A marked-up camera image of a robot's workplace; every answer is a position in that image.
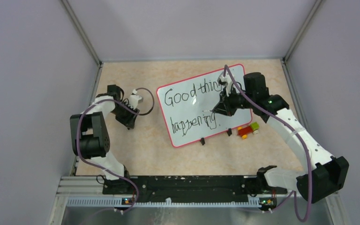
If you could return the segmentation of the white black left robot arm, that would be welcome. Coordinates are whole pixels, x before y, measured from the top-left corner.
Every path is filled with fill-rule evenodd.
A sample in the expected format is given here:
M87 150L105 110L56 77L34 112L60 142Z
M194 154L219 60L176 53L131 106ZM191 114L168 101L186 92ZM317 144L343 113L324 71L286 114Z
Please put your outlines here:
M70 117L74 154L83 162L101 169L106 180L114 181L114 188L121 194L130 191L132 182L126 167L110 151L111 141L105 119L113 114L128 130L134 129L140 112L137 107L142 101L143 97L136 89L125 98L124 90L113 84L107 87L105 93L98 94L85 111Z

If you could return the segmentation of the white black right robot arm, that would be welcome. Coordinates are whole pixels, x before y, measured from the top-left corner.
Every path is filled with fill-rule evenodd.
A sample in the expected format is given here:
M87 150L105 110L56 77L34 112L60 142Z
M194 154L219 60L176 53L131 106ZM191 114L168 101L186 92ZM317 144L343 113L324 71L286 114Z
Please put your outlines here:
M273 188L296 191L312 203L341 190L349 169L345 157L333 156L312 137L289 104L280 95L269 93L263 74L245 74L243 80L245 89L236 87L228 71L219 75L217 81L224 88L212 112L233 116L238 109L251 109L280 135L304 170L286 170L274 165L262 167L257 172L257 189L262 193L269 193Z

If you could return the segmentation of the pink framed whiteboard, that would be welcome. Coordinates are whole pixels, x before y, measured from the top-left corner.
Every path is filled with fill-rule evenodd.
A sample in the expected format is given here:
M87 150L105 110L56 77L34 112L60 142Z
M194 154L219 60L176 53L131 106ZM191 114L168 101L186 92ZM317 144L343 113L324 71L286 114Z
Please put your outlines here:
M218 83L224 69L217 69L156 90L159 105L173 147L198 142L252 121L251 110L237 110L234 116L213 113L219 94L225 88Z

